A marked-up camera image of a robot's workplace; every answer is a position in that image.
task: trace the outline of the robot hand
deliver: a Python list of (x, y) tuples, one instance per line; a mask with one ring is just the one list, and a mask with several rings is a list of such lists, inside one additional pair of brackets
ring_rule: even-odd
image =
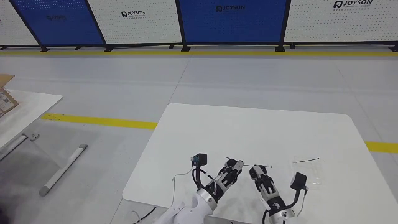
[(290, 188), (296, 190), (294, 201), (292, 204), (286, 206), (274, 185), (274, 181), (267, 175), (265, 166), (254, 165), (249, 172), (267, 208), (262, 217), (262, 223), (264, 224), (265, 222), (267, 212), (269, 213), (269, 221), (271, 224), (300, 223), (300, 220), (295, 217), (292, 207), (299, 200), (300, 191), (305, 190), (305, 193), (308, 191), (308, 188), (305, 186), (307, 176), (296, 173), (290, 185)]
[(197, 154), (192, 159), (192, 176), (198, 190), (193, 194), (192, 206), (177, 203), (172, 205), (154, 224), (203, 224), (206, 215), (212, 215), (217, 203), (225, 192), (233, 185), (242, 172), (243, 161), (229, 159), (215, 178), (206, 186), (200, 180), (200, 169), (207, 164), (207, 154)]

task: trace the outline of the pegboard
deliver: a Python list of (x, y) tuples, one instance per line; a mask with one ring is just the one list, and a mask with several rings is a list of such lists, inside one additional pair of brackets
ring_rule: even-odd
[(0, 45), (38, 43), (8, 0), (0, 0)]
[(286, 42), (398, 40), (398, 0), (292, 0)]
[(108, 44), (181, 42), (175, 0), (88, 0)]
[(180, 0), (187, 42), (278, 42), (286, 0)]
[(84, 0), (14, 0), (43, 45), (102, 44)]

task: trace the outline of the cardboard box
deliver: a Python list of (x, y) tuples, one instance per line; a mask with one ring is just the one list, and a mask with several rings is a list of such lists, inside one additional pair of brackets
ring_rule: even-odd
[(0, 74), (0, 117), (11, 111), (18, 102), (4, 88), (15, 75)]

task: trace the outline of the white tabletop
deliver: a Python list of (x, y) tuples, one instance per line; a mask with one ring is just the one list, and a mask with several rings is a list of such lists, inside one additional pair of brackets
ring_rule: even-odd
[[(190, 157), (208, 154), (203, 170), (216, 175), (224, 156), (268, 170), (286, 204), (295, 157), (319, 157), (319, 185), (309, 185), (301, 214), (307, 224), (395, 223), (398, 204), (350, 117), (343, 114), (171, 104), (132, 173), (123, 198), (170, 207), (172, 177), (187, 172)], [(219, 201), (214, 216), (261, 223), (264, 206), (249, 168)], [(190, 204), (195, 184), (177, 177), (175, 201)], [(300, 210), (301, 198), (294, 207)]]
[(62, 99), (61, 95), (17, 90), (8, 90), (8, 92), (19, 105), (0, 118), (0, 148), (20, 135), (28, 125)]

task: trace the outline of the yellow tape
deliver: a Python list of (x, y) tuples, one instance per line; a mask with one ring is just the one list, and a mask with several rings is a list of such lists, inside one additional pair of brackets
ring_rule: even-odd
[(365, 141), (370, 151), (398, 153), (398, 143)]
[[(117, 126), (124, 128), (147, 129), (147, 130), (154, 130), (157, 126), (157, 123), (154, 122), (144, 122), (144, 121), (135, 121), (135, 120), (126, 120), (126, 119), (95, 118), (87, 116), (74, 116), (74, 115), (53, 114), (53, 113), (47, 113), (43, 115), (41, 119), (80, 123), (80, 124), (97, 124), (100, 126)], [(398, 154), (398, 143), (374, 142), (374, 141), (365, 141), (365, 143), (370, 151)]]
[(274, 51), (48, 51), (48, 52), (20, 52), (1, 51), (0, 55), (272, 55), (272, 56), (306, 56), (306, 57), (398, 57), (398, 52), (274, 52)]
[(148, 129), (148, 130), (154, 130), (157, 125), (157, 123), (153, 122), (143, 122), (143, 121), (125, 120), (125, 119), (95, 118), (95, 117), (52, 114), (52, 113), (47, 113), (43, 115), (41, 119), (80, 123), (80, 124), (97, 124), (100, 126), (118, 126), (125, 128)]

